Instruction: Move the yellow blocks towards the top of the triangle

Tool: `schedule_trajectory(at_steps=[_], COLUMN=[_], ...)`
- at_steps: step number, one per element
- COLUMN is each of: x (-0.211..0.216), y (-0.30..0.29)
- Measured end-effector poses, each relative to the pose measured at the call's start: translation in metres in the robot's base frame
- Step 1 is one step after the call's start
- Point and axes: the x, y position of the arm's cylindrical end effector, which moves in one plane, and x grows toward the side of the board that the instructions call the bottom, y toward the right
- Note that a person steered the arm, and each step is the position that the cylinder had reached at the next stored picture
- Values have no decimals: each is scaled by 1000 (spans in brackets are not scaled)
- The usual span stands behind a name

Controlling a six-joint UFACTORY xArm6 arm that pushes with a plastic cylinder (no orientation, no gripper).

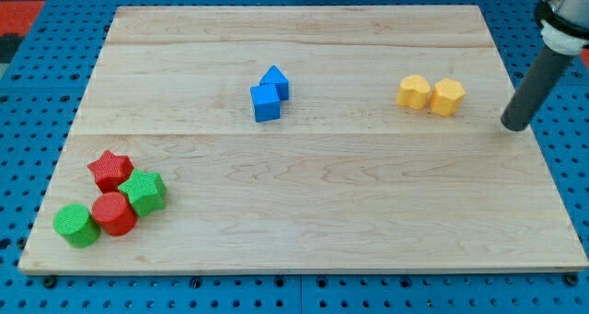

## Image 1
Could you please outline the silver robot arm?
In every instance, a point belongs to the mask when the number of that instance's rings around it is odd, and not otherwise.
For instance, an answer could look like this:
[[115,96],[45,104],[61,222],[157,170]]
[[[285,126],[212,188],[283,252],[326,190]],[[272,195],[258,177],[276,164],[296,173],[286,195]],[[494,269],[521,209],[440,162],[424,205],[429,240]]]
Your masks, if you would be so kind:
[[588,47],[588,0],[540,0],[535,20],[552,51],[576,56]]

